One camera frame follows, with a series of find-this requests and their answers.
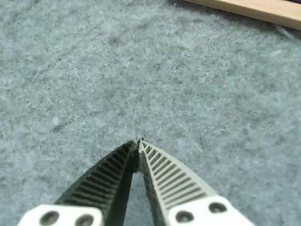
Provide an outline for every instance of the carpet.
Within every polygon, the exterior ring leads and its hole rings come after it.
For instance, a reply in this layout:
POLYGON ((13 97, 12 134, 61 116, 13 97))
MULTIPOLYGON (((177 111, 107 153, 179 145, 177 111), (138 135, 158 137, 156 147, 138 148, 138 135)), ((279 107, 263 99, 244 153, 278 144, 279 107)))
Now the carpet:
MULTIPOLYGON (((0 225, 136 136, 256 225, 301 222, 301 40, 173 0, 2 0, 0 225)), ((153 225, 134 175, 125 225, 153 225)))

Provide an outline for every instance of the wooden plank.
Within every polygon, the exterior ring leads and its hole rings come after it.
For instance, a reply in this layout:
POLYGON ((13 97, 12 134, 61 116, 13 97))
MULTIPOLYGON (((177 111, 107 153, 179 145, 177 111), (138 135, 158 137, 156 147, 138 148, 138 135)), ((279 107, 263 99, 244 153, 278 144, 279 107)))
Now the wooden plank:
POLYGON ((286 0, 185 0, 301 30, 301 4, 286 0))

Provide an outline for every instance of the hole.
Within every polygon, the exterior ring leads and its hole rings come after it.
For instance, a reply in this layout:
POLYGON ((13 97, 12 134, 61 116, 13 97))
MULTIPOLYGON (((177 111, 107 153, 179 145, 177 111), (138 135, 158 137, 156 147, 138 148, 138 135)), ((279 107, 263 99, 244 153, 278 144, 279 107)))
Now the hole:
POLYGON ((75 226, 90 226, 92 224, 93 216, 86 214, 77 219, 75 226))
POLYGON ((177 184, 173 185, 172 187, 169 187, 168 189, 165 189, 164 192, 162 192, 162 194, 165 194, 166 192, 168 192, 169 190, 173 190, 174 188, 176 188, 177 186, 184 184, 185 182, 191 180, 190 178, 184 178, 182 180, 180 180, 182 177, 184 177, 186 174, 182 173, 180 175, 178 175, 176 178, 174 178, 172 181, 169 181, 166 185, 162 186, 161 188, 159 188, 159 190, 163 190, 164 188, 166 188, 167 186, 172 185, 174 182, 178 181, 177 184))
POLYGON ((162 156, 161 153, 158 153, 153 160, 151 160, 150 164, 151 166, 162 156))
POLYGON ((40 223, 43 226, 53 225, 58 220, 58 217, 59 217, 58 212, 51 211, 42 216, 40 223))
POLYGON ((223 205, 221 203, 218 203, 218 202, 211 203, 209 205, 209 209, 212 213, 222 213, 222 212, 225 212, 227 210, 225 205, 223 205))
POLYGON ((165 174, 169 173, 175 168, 175 164, 169 166, 165 171, 163 171, 157 178, 156 180, 158 181, 160 178, 162 178, 165 174))
POLYGON ((181 192, 178 192, 177 194, 175 194, 174 195, 174 198, 173 199, 171 199, 171 200, 169 200, 169 201, 167 201, 165 204, 166 205, 169 205, 169 204, 171 204, 171 203, 173 203, 173 202, 176 202, 177 200, 179 200, 179 199, 183 199, 183 198, 185 198, 185 199, 187 199, 186 198, 186 196, 191 196, 191 195, 193 195, 194 193, 199 193, 199 191, 200 191, 201 189, 199 188, 199 187, 197 187, 197 188, 191 188, 191 189, 187 189, 187 190, 183 190, 183 192, 181 193, 181 192))
POLYGON ((166 157, 161 158, 152 168, 152 170, 154 171, 156 168, 158 168, 164 161, 166 160, 166 157))
POLYGON ((152 149, 152 147, 148 146, 148 147, 146 148, 146 153, 148 154, 148 153, 150 152, 151 149, 152 149))
POLYGON ((151 160, 152 157, 153 157, 157 152, 158 152, 157 150, 152 149, 152 150, 148 153, 148 155, 149 155, 149 160, 151 160))
POLYGON ((165 162, 164 164, 162 164, 160 167, 158 167, 156 169, 156 171, 154 172, 154 175, 156 176, 159 172, 161 172, 161 170, 163 170, 165 167, 167 167, 170 163, 171 163, 171 161, 168 160, 167 162, 165 162))
POLYGON ((190 212, 187 211, 180 211, 176 214, 175 219, 179 223, 187 223, 193 221, 193 215, 190 212))

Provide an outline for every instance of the debris speck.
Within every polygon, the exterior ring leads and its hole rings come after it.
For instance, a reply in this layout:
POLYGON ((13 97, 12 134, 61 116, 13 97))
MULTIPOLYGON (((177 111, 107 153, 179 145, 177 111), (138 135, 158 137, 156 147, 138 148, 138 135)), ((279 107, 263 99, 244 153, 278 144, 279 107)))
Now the debris speck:
POLYGON ((58 118, 57 117, 54 117, 52 119, 52 123, 55 125, 55 126, 58 126, 59 122, 58 122, 58 118))

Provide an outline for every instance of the gray carpet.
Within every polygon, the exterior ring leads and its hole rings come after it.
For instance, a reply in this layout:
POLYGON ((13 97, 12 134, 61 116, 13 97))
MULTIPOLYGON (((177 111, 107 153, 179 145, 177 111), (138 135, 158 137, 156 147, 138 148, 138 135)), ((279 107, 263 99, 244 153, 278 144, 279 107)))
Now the gray carpet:
MULTIPOLYGON (((301 222, 301 40, 171 0, 2 0, 0 225, 136 136, 257 225, 301 222)), ((134 175, 126 226, 151 226, 134 175)))

